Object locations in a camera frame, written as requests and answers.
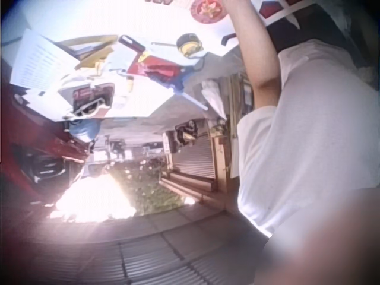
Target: sunlight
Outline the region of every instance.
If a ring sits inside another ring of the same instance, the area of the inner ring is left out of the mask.
[[[195,204],[195,200],[193,198],[191,198],[191,197],[186,197],[184,204],[185,205],[194,205]]]
[[[111,175],[79,180],[58,200],[56,208],[50,218],[76,223],[127,219],[136,213]]]

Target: sleeve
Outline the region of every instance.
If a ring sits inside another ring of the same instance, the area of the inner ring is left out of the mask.
[[[277,107],[266,106],[243,117],[237,125],[239,138],[239,174],[243,179],[250,165],[260,154],[268,137]]]

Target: blue object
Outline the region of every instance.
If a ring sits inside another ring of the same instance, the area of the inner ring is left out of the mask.
[[[155,69],[170,69],[173,68],[172,66],[155,66]],[[183,96],[184,98],[188,99],[189,101],[196,104],[198,107],[202,108],[203,110],[207,111],[208,107],[203,105],[201,102],[197,101],[190,95],[186,94],[184,92],[185,86],[183,82],[192,74],[194,73],[194,67],[193,66],[183,66],[181,68],[181,73],[176,77],[168,77],[164,74],[161,74],[157,71],[146,71],[145,73],[148,75],[150,80],[153,80],[160,85],[162,85],[165,88],[172,88],[174,91],[174,94]]]
[[[83,119],[79,122],[69,122],[69,133],[85,143],[95,140],[100,132],[102,119]]]

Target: metal shutter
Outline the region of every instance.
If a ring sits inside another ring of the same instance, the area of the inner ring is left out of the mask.
[[[199,137],[195,145],[181,148],[172,154],[173,168],[184,174],[215,179],[215,169],[211,140],[208,135]]]

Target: person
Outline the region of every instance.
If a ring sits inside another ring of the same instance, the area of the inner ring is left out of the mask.
[[[379,190],[328,197],[287,219],[261,253],[255,284],[380,284]]]
[[[379,185],[378,95],[349,53],[317,38],[277,54],[250,0],[223,4],[254,91],[237,126],[242,214],[270,237],[323,197]]]

